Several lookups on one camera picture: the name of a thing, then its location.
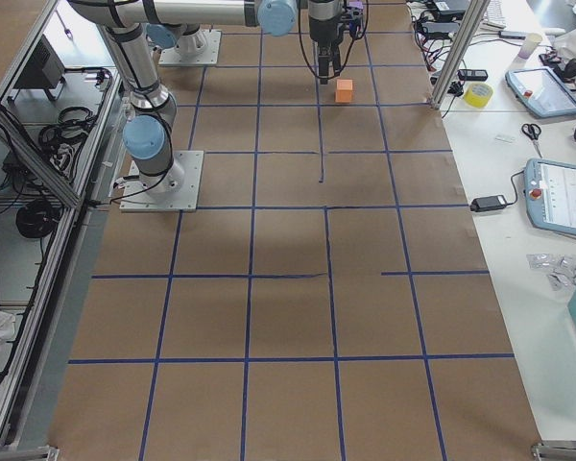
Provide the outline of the orange foam block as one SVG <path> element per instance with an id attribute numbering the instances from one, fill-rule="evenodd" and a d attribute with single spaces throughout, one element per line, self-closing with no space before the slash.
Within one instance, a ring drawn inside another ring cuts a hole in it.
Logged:
<path id="1" fill-rule="evenodd" d="M 352 79 L 337 79 L 335 88 L 335 102 L 337 104 L 350 104 L 354 96 L 354 83 Z"/>

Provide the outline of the black remote control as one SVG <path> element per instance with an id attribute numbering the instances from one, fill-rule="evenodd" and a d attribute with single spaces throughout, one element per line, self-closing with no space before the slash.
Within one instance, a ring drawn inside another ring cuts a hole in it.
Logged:
<path id="1" fill-rule="evenodd" d="M 457 77 L 464 82 L 485 82 L 489 75 L 485 69 L 462 68 L 457 71 Z"/>

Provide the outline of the yellow tape roll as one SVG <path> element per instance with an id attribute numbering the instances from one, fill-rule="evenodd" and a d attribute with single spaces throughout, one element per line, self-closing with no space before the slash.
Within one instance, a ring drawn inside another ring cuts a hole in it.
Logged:
<path id="1" fill-rule="evenodd" d="M 465 102 L 474 108 L 484 108 L 493 95 L 493 88 L 485 83 L 474 82 L 468 86 L 464 95 Z"/>

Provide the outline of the translucent plastic cup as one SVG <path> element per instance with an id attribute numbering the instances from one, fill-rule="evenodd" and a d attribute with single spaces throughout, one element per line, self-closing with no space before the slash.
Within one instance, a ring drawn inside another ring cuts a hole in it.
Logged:
<path id="1" fill-rule="evenodd" d="M 520 59 L 527 60 L 529 59 L 532 54 L 536 51 L 536 49 L 540 46 L 543 40 L 542 35 L 538 33 L 529 33 L 525 36 L 517 56 Z"/>

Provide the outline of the upper teach pendant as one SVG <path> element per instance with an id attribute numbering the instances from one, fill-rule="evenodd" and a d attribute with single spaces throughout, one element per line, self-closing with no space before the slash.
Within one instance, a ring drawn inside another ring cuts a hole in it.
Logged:
<path id="1" fill-rule="evenodd" d="M 537 118 L 576 115 L 576 95 L 549 67 L 510 70 L 505 81 Z"/>

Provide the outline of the teach pendant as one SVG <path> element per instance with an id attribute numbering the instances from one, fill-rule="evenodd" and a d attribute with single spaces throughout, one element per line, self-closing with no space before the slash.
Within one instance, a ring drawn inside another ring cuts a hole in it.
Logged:
<path id="1" fill-rule="evenodd" d="M 576 165 L 531 158 L 523 176 L 525 205 L 533 226 L 576 236 Z"/>
<path id="2" fill-rule="evenodd" d="M 549 67 L 510 70 L 505 81 L 537 118 L 576 115 L 576 95 Z"/>

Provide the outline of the black power adapter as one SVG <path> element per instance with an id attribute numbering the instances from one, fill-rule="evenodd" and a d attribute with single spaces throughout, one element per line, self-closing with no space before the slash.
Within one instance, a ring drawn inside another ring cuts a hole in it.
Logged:
<path id="1" fill-rule="evenodd" d="M 489 212 L 504 209 L 508 202 L 503 195 L 476 197 L 469 204 L 472 212 Z"/>

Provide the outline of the black scissors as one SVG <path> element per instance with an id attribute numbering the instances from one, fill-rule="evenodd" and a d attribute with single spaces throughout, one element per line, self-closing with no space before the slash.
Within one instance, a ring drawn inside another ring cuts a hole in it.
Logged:
<path id="1" fill-rule="evenodd" d="M 538 157 L 543 158 L 539 144 L 541 127 L 536 123 L 524 123 L 521 126 L 521 131 L 531 140 Z"/>

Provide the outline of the brown paper table cover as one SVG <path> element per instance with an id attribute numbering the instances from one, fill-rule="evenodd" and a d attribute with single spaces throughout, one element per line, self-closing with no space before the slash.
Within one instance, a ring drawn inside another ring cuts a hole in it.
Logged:
<path id="1" fill-rule="evenodd" d="M 164 68 L 192 213 L 104 214 L 50 443 L 63 460 L 526 460 L 538 439 L 401 1 L 339 105 L 307 35 Z"/>

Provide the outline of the lower teach pendant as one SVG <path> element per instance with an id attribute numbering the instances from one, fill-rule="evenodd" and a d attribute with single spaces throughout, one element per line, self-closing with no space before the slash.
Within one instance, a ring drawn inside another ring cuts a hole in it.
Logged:
<path id="1" fill-rule="evenodd" d="M 525 205 L 533 226 L 576 236 L 576 165 L 531 158 L 523 176 Z"/>

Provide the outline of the black box on shelf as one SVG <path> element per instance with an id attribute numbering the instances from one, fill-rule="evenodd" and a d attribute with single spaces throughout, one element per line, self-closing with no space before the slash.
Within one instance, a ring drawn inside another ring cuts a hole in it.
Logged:
<path id="1" fill-rule="evenodd" d="M 13 88 L 41 89 L 49 101 L 57 101 L 65 84 L 64 74 L 63 62 L 48 38 L 42 35 Z"/>

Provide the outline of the bags of small parts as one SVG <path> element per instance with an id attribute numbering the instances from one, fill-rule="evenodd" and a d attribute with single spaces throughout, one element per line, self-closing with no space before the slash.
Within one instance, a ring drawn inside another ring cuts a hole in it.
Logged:
<path id="1" fill-rule="evenodd" d="M 545 273 L 554 291 L 576 286 L 576 255 L 528 254 L 526 258 L 532 270 Z"/>

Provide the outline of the aluminium frame post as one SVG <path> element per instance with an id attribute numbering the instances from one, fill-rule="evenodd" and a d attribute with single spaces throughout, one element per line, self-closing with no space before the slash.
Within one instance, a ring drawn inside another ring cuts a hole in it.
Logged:
<path id="1" fill-rule="evenodd" d="M 459 65 L 475 35 L 484 13 L 489 5 L 489 0 L 472 0 L 469 2 L 464 14 L 459 31 L 454 38 L 453 44 L 444 62 L 444 66 L 435 83 L 429 100 L 432 109 L 439 109 L 442 101 L 456 76 Z"/>

